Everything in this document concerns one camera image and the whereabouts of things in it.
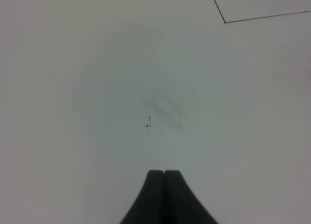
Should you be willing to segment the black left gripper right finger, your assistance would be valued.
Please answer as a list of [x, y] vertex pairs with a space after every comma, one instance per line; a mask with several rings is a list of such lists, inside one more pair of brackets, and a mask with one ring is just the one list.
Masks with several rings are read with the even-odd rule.
[[165, 224], [217, 224], [194, 195], [182, 173], [165, 171], [164, 223]]

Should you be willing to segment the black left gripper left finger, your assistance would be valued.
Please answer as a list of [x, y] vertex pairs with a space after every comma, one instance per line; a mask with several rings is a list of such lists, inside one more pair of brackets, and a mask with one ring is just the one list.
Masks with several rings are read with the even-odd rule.
[[148, 171], [143, 186], [134, 203], [122, 219], [122, 224], [162, 223], [164, 172]]

